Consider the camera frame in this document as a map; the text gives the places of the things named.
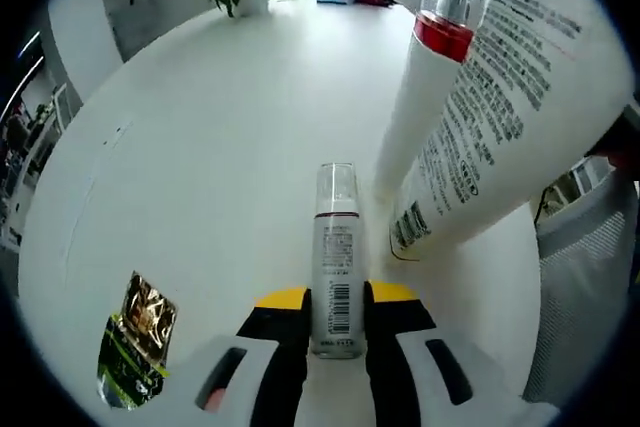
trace bottle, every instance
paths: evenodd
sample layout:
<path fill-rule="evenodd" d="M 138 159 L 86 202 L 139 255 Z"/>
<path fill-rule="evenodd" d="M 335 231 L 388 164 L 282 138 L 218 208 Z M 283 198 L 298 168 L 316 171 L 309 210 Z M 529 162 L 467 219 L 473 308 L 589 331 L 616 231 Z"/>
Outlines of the bottle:
<path fill-rule="evenodd" d="M 395 198 L 392 254 L 419 260 L 494 224 L 575 164 L 633 90 L 597 0 L 490 0 Z"/>
<path fill-rule="evenodd" d="M 362 225 L 352 164 L 318 171 L 313 221 L 311 349 L 322 358 L 364 352 Z"/>
<path fill-rule="evenodd" d="M 468 16 L 485 0 L 422 0 L 391 123 L 380 150 L 374 183 L 378 198 L 396 193 L 413 159 L 442 115 L 473 38 Z"/>

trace white table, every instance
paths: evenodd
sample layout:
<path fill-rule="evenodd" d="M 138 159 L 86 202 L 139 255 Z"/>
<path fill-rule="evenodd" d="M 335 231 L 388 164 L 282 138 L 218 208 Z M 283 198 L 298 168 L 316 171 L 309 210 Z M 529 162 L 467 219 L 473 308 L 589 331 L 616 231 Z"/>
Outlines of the white table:
<path fill-rule="evenodd" d="M 440 325 L 466 332 L 521 392 L 540 306 L 528 207 L 423 269 L 382 267 L 388 206 L 367 193 L 412 15 L 312 0 L 271 11 L 239 21 L 210 12 L 174 29 L 117 71 L 58 142 L 20 256 L 20 304 L 43 358 L 108 422 L 97 358 L 132 270 L 178 306 L 171 369 L 213 335 L 234 333 L 256 297 L 309 283 L 316 170 L 353 161 L 370 275 L 410 283 Z M 311 409 L 318 392 L 340 390 L 331 368 L 314 365 L 303 399 Z M 358 412 L 349 425 L 371 425 L 358 365 L 334 370 L 355 376 L 341 384 L 352 395 L 341 402 Z"/>

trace bottle label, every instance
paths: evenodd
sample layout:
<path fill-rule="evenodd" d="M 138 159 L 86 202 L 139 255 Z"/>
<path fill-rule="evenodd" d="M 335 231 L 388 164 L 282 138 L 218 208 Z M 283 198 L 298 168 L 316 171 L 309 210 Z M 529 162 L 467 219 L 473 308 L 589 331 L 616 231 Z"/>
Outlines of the bottle label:
<path fill-rule="evenodd" d="M 360 219 L 335 214 L 315 219 L 312 340 L 316 352 L 361 347 L 363 292 Z"/>
<path fill-rule="evenodd" d="M 587 23 L 566 0 L 489 2 L 440 123 L 397 197 L 390 226 L 396 255 L 480 194 L 498 152 L 520 143 L 562 73 L 576 68 Z"/>

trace clear bottle cap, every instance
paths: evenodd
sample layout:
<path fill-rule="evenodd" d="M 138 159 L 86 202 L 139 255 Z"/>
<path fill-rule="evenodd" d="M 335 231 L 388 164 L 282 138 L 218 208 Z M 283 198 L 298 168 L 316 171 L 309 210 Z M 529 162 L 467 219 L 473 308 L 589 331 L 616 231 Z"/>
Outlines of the clear bottle cap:
<path fill-rule="evenodd" d="M 323 164 L 318 170 L 316 214 L 358 210 L 358 186 L 353 164 Z"/>
<path fill-rule="evenodd" d="M 469 2 L 467 0 L 438 0 L 436 15 L 449 22 L 464 25 L 469 14 Z"/>

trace gray chair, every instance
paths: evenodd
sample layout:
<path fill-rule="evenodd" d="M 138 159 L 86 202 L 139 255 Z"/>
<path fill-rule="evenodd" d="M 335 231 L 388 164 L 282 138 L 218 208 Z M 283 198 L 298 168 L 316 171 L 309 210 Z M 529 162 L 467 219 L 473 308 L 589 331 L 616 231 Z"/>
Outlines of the gray chair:
<path fill-rule="evenodd" d="M 523 397 L 562 408 L 599 363 L 627 305 L 638 195 L 613 172 L 541 222 L 541 312 Z"/>

